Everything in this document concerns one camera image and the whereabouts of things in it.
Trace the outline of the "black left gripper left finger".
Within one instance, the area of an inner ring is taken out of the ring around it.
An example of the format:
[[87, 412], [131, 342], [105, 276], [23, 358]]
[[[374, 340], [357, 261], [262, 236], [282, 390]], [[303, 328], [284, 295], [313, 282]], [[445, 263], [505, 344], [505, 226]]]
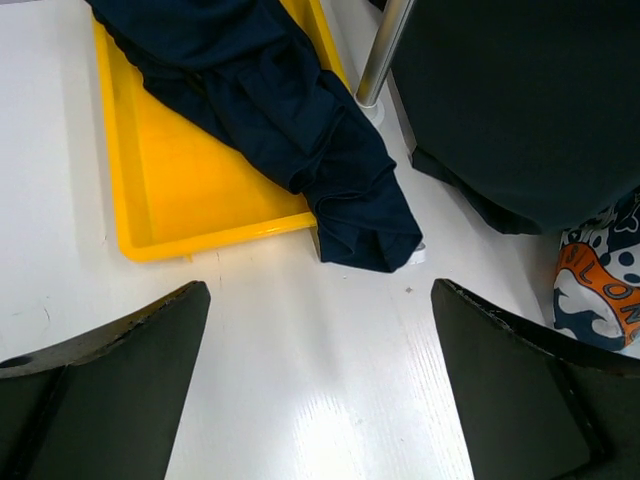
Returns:
[[2, 478], [164, 478], [210, 301], [206, 284], [192, 281], [2, 361]]

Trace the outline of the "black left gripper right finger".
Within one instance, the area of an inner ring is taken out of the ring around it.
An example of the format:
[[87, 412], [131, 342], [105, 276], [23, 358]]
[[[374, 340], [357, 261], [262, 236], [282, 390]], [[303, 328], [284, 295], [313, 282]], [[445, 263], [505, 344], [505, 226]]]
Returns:
[[449, 279], [435, 280], [431, 301], [475, 478], [638, 478], [638, 360]]

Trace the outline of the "patterned blue orange shorts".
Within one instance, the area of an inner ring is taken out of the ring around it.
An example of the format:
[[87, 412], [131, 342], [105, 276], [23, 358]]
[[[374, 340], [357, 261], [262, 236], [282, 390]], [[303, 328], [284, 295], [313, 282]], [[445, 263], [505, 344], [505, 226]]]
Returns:
[[563, 232], [553, 327], [604, 350], [639, 353], [639, 191]]

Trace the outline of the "navy blue shorts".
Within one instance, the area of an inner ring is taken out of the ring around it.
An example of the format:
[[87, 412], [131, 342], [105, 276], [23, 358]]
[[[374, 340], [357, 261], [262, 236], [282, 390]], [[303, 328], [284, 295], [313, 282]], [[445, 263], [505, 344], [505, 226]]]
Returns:
[[422, 233], [378, 131], [277, 1], [95, 1], [164, 106], [306, 199], [329, 263], [391, 273]]

